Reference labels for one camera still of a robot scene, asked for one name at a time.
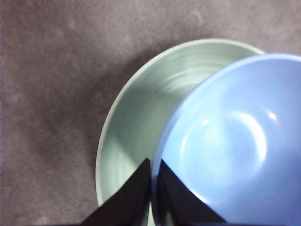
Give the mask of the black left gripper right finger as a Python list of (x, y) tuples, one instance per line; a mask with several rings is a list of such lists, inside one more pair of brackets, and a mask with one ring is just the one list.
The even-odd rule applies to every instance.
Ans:
[(160, 225), (226, 225), (226, 221), (197, 198), (164, 161), (160, 163), (157, 182), (157, 209)]

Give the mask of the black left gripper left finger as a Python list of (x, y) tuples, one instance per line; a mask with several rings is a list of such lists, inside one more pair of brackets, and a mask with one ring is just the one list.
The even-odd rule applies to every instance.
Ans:
[(125, 184), (96, 211), (82, 226), (146, 226), (151, 189), (151, 165), (144, 159)]

